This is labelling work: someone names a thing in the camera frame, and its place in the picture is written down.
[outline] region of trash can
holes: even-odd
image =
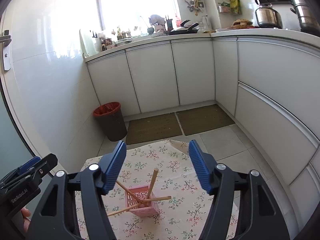
[[[110,102],[99,106],[93,111],[93,116],[110,141],[119,141],[127,135],[119,102]]]

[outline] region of pink plastic crate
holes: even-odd
[[[129,190],[135,194],[139,199],[145,199],[148,194],[149,185],[144,186],[136,186],[131,187]],[[150,195],[150,198],[155,198],[155,195],[153,192]],[[137,204],[137,201],[131,197],[128,193],[125,193],[125,205],[126,207],[132,206]],[[144,207],[136,207],[129,210],[129,212],[135,214],[138,217],[147,217],[147,216],[153,216],[159,214],[159,207],[157,202],[151,201],[146,202],[146,205]]]

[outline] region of tablecloth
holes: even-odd
[[[98,163],[101,158],[88,159],[82,170]],[[158,215],[137,217],[131,212],[123,212],[110,216],[117,239],[198,240],[213,196],[209,196],[200,186],[188,155],[188,143],[164,140],[127,150],[118,180],[127,188],[146,185],[151,181],[154,168],[158,168],[159,173],[153,193],[156,197],[170,195],[172,199],[157,202]],[[117,184],[102,199],[107,213],[125,208],[124,190]],[[89,239],[80,192],[76,192],[76,206],[81,237]],[[238,212],[233,203],[227,239],[235,234]]]

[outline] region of countertop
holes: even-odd
[[[282,29],[244,29],[244,30],[231,30],[231,31],[217,32],[217,33],[211,33],[211,34],[201,33],[201,34],[170,35],[170,36],[145,39],[142,41],[134,41],[129,44],[121,45],[113,49],[108,49],[103,52],[99,52],[93,56],[87,57],[85,59],[85,62],[89,62],[98,57],[102,57],[120,50],[129,49],[135,46],[145,45],[145,44],[159,42],[159,41],[170,41],[170,40],[191,39],[191,38],[217,38],[217,37],[228,37],[228,36],[269,36],[269,37],[276,37],[276,38],[303,42],[320,49],[320,38],[308,33],[292,31],[292,30],[282,30]]]

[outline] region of tile floor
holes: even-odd
[[[195,139],[203,152],[212,154],[216,161],[224,163],[234,171],[248,173],[252,169],[258,170],[278,202],[291,239],[298,233],[297,221],[287,194],[261,153],[236,124],[199,134],[180,135],[168,139],[182,142]],[[128,145],[127,148],[133,149],[161,140],[132,144]],[[112,152],[116,144],[117,142],[110,142],[105,137],[98,156]],[[239,207],[240,192],[238,191],[235,192],[234,202]]]

